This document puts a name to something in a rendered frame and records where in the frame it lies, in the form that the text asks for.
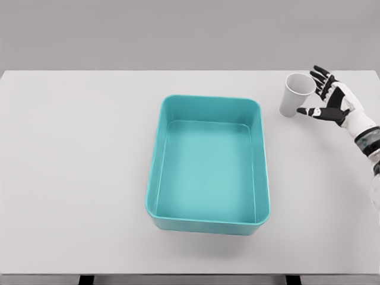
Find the teal rectangular plastic basket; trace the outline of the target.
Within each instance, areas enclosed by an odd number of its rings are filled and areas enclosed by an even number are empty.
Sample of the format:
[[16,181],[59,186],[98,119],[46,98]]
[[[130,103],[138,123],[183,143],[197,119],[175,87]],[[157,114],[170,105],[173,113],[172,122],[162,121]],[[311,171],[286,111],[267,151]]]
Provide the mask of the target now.
[[167,96],[145,208],[162,230],[254,234],[271,214],[260,105],[237,97]]

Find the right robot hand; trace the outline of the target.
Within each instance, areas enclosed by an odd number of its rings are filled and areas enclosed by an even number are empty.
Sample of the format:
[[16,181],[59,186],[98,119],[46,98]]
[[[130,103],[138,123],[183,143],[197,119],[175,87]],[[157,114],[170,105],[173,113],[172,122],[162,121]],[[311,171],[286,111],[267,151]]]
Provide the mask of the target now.
[[350,113],[364,112],[353,92],[329,71],[314,65],[310,75],[316,83],[315,93],[324,102],[323,107],[299,107],[297,113],[343,126]]

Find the white paper cup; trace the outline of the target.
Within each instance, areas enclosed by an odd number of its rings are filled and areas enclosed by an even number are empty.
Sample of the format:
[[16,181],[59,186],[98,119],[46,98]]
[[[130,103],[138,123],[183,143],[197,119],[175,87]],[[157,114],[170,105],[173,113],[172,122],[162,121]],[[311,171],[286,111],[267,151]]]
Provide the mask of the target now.
[[306,74],[294,72],[285,79],[285,89],[279,111],[291,118],[297,113],[297,108],[304,104],[306,99],[316,90],[316,82]]

